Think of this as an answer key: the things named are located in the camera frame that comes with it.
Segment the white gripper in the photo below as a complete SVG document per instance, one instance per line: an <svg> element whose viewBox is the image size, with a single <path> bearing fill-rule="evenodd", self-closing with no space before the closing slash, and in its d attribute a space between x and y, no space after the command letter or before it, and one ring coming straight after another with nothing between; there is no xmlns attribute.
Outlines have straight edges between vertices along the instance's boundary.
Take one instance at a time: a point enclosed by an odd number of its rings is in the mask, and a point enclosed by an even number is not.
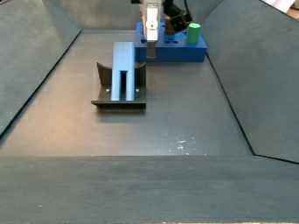
<svg viewBox="0 0 299 224"><path fill-rule="evenodd" d="M155 58L155 41L158 40L159 36L162 0L142 0L140 11L144 27L144 37L147 40L147 58Z"/></svg>

